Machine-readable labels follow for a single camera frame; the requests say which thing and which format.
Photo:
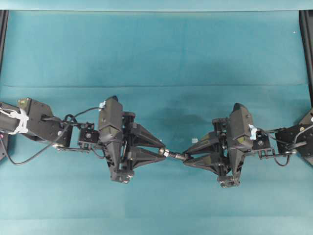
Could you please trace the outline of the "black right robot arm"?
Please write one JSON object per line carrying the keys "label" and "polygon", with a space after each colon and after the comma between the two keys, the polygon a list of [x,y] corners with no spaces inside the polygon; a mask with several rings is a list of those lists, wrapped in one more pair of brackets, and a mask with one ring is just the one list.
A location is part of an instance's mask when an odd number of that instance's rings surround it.
{"label": "black right robot arm", "polygon": [[313,162],[313,117],[308,113],[299,124],[289,128],[264,130],[256,127],[248,109],[236,103],[229,117],[212,121],[213,132],[183,152],[183,163],[215,173],[223,188],[237,187],[246,156],[290,161],[299,153]]}

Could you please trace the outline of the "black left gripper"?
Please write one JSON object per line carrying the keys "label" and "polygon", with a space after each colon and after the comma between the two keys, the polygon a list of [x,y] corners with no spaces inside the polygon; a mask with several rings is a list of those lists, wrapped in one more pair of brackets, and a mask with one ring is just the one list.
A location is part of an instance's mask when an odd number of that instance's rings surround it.
{"label": "black left gripper", "polygon": [[110,179],[119,183],[128,183],[134,176],[134,169],[160,162],[166,159],[165,156],[151,152],[144,148],[131,148],[128,151],[127,128],[130,125],[130,134],[133,137],[133,146],[145,146],[163,148],[163,142],[152,135],[147,129],[138,123],[132,123],[135,113],[122,112],[121,124],[117,127],[108,124],[102,129],[99,128],[98,145],[102,148],[110,171]]}

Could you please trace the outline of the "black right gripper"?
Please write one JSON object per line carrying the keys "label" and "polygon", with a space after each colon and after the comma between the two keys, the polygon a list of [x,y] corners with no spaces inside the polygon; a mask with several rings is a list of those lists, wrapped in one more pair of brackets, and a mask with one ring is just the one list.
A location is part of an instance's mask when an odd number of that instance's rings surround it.
{"label": "black right gripper", "polygon": [[240,185],[240,176],[245,160],[244,152],[239,149],[238,142],[230,137],[228,118],[216,118],[212,124],[214,132],[206,134],[183,152],[187,155],[209,154],[190,158],[183,163],[186,166],[217,174],[218,182],[223,188],[237,187]]}

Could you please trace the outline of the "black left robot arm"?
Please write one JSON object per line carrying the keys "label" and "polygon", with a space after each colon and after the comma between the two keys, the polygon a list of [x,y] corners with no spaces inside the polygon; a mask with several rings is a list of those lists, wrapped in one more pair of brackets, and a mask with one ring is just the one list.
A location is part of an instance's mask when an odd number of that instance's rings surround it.
{"label": "black left robot arm", "polygon": [[17,106],[0,104],[0,152],[7,155],[9,135],[25,137],[53,146],[58,150],[103,152],[110,179],[127,184],[134,169],[165,160],[169,150],[148,130],[135,123],[135,113],[124,112],[116,96],[111,96],[96,108],[98,127],[94,123],[78,122],[68,114],[63,119],[53,115],[50,106],[31,98],[20,99]]}

